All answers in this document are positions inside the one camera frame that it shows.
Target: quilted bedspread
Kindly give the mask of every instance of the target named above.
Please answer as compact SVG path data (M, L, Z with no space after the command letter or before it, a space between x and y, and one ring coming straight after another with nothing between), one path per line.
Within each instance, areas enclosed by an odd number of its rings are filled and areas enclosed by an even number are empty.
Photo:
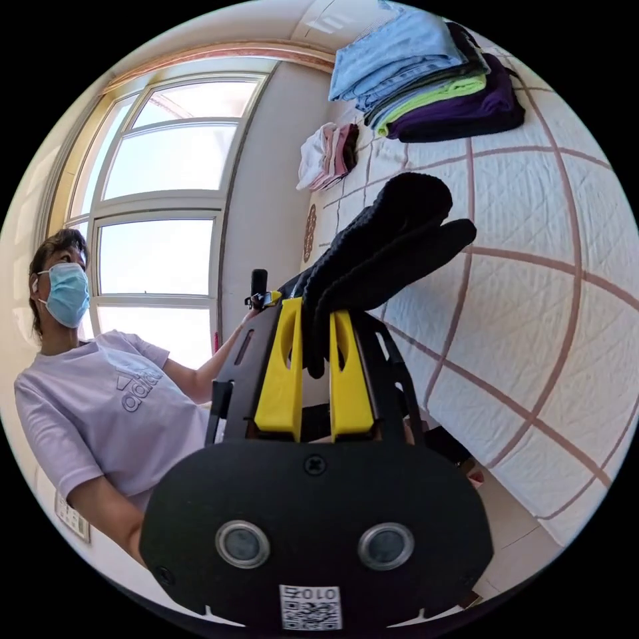
M409 366L424 414L446 428L567 545L630 445L639 405L639 233L605 155L535 73L513 68L524 126L437 144L360 125L358 164L312 194L301 269L386 180L425 172L451 189L449 217L477 239L374 312Z

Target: floor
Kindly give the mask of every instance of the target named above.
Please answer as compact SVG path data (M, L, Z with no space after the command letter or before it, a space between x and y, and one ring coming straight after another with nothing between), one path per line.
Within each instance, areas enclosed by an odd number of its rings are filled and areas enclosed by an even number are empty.
M473 590L484 599L520 584L562 550L533 516L484 468L477 489L486 508L495 556Z

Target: hair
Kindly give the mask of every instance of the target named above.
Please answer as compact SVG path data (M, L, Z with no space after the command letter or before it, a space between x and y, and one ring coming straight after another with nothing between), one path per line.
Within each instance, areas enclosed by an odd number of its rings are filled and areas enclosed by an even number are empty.
M74 228L63 228L55 235L47 238L35 252L31 263L29 264L29 279L34 274L38 274L43 271L47 260L58 251L64 251L69 248L76 249L85 259L85 263L89 262L89 249L87 248L87 241L83 238L82 234ZM38 335L38 338L42 340L42 325L40 323L40 313L38 311L37 304L33 299L29 298L29 306L33 312L33 331Z

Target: qr code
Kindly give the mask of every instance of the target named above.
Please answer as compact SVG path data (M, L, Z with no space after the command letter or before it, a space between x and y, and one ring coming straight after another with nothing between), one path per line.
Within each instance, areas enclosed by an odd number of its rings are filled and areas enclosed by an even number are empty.
M339 588L280 586L284 630L341 630Z

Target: camera lens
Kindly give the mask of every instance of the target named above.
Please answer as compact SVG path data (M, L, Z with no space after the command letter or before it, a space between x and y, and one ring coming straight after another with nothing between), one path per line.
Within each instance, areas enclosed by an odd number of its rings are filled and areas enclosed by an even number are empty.
M215 545L222 559L236 568L258 568L270 554L266 535L248 521L224 524L218 530Z
M373 526L361 536L357 553L372 570L393 570L408 561L414 548L415 541L408 528L385 523Z

